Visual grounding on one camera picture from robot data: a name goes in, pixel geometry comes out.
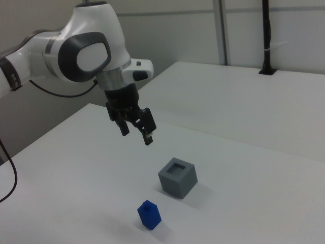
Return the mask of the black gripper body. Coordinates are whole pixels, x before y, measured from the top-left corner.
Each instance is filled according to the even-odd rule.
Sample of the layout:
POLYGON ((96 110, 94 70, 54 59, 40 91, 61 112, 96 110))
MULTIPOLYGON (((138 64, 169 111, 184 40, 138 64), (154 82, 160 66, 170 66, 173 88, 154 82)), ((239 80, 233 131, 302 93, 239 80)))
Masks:
POLYGON ((105 90, 107 98, 106 107, 109 114, 117 114, 120 111, 130 111, 138 114, 139 94, 134 83, 117 90, 105 90))

